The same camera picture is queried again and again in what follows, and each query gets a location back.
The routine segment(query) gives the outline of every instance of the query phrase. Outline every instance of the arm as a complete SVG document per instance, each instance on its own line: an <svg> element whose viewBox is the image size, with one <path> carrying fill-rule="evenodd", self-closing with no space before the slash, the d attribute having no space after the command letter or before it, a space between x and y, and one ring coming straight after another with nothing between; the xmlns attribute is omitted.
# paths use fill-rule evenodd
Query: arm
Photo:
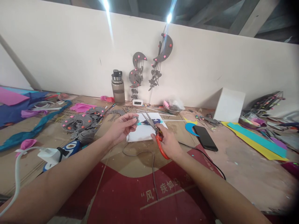
<svg viewBox="0 0 299 224"><path fill-rule="evenodd" d="M270 223L270 221L237 189L213 171L184 152L174 133L161 124L163 132L161 146L167 156L182 167L194 180L208 204L223 223Z"/></svg>
<svg viewBox="0 0 299 224"><path fill-rule="evenodd" d="M51 219L107 152L136 130L137 120L132 116L138 115L121 116L102 138L22 188L14 204L0 217L0 222L45 223ZM0 207L0 212L9 202Z"/></svg>

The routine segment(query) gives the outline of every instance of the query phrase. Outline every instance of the yellow paper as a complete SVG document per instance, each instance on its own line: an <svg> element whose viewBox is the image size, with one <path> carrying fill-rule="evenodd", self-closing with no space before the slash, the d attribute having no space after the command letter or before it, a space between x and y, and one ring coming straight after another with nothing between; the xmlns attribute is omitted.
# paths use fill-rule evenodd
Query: yellow paper
<svg viewBox="0 0 299 224"><path fill-rule="evenodd" d="M185 117L183 117L183 118L187 121L187 123L192 123L192 124L197 125L197 120L195 122L192 122L192 121L188 121Z"/></svg>
<svg viewBox="0 0 299 224"><path fill-rule="evenodd" d="M241 134L240 132L232 129L227 124L229 122L222 122L224 126L232 130L239 138L241 138L244 142L246 142L248 145L250 145L252 148L254 148L256 151L261 153L263 156L265 156L268 160L282 160L282 161L289 161L287 158L282 158L281 156L275 154L274 152L271 152L269 149L261 146L260 144L256 143L255 141L251 140L247 136Z"/></svg>

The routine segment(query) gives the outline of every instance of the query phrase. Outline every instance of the red scissors handle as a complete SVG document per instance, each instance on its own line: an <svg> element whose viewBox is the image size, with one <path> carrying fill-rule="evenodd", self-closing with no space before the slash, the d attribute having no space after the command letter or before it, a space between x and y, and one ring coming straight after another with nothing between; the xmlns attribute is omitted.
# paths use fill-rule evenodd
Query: red scissors handle
<svg viewBox="0 0 299 224"><path fill-rule="evenodd" d="M162 146L161 146L161 143L160 143L162 141L162 136L159 133L156 135L156 141L157 141L157 144L158 144L158 147L159 147L159 150L160 150L162 156L165 159L169 159L168 156L165 154L165 152L162 149Z"/></svg>

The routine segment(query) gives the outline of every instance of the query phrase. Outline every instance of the black phone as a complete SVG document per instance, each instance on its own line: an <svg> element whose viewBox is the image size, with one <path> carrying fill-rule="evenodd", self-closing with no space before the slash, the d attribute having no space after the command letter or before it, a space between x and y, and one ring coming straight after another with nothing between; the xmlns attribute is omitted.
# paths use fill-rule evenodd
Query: black phone
<svg viewBox="0 0 299 224"><path fill-rule="evenodd" d="M218 148L213 142L208 131L204 127L194 126L195 133L199 135L198 140L204 149L217 152Z"/></svg>

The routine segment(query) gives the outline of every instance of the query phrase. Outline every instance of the wire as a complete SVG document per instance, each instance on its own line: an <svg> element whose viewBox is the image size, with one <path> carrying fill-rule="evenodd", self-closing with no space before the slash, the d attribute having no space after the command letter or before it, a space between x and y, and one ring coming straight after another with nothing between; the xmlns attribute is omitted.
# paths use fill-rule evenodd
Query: wire
<svg viewBox="0 0 299 224"><path fill-rule="evenodd" d="M16 165L15 165L15 182L16 182L16 190L15 190L15 194L12 198L12 200L10 201L10 203L8 204L8 206L0 213L0 217L2 215L4 215L4 213L12 206L12 204L15 202L15 200L17 199L19 192L20 192L20 159L22 157L22 155L24 155L27 151L32 150L32 149L41 149L42 147L31 147L25 150L21 150L21 153L18 155L17 159L16 159Z"/></svg>
<svg viewBox="0 0 299 224"><path fill-rule="evenodd" d="M125 154L126 156L138 156L139 154L143 153L143 152L150 152L151 154L153 154L153 165L152 165L152 170L153 170L153 180L154 180L154 186L155 186L155 191L156 191L156 196L157 196L157 201L159 200L159 196L158 196L158 191L157 191L157 187L156 187L156 182L155 182L155 167L154 167L154 164L155 164L155 154L150 151L150 150L144 150L144 151L141 151L139 152L138 154L136 155L130 155L130 154L126 154L124 152L124 149L128 146L129 142L122 148L122 153Z"/></svg>
<svg viewBox="0 0 299 224"><path fill-rule="evenodd" d="M200 149L188 146L188 145L186 145L184 143L181 143L181 142L178 142L178 143L180 143L181 145L184 145L184 146L186 146L188 148L192 148L192 149L196 149L196 150L200 151L214 166L216 166L216 164L213 163L213 161L209 157L207 157ZM226 180L226 177L225 177L224 173L222 172L222 170L218 166L216 166L216 167L222 173L223 178Z"/></svg>

